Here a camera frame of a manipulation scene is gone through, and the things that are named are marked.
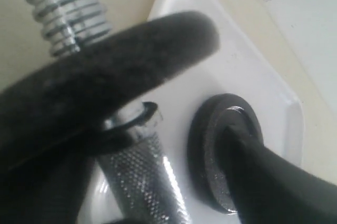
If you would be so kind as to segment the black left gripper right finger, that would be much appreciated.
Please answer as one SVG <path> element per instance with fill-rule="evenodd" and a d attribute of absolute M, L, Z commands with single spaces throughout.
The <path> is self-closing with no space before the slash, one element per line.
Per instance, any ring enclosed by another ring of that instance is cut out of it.
<path fill-rule="evenodd" d="M 222 168 L 241 223 L 336 223 L 336 185 L 226 127 Z"/>

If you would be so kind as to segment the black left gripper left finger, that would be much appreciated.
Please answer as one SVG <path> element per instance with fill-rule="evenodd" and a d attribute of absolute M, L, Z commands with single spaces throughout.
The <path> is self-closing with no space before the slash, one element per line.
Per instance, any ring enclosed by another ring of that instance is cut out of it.
<path fill-rule="evenodd" d="M 67 142 L 1 174 L 1 223 L 76 223 L 99 145 Z"/>

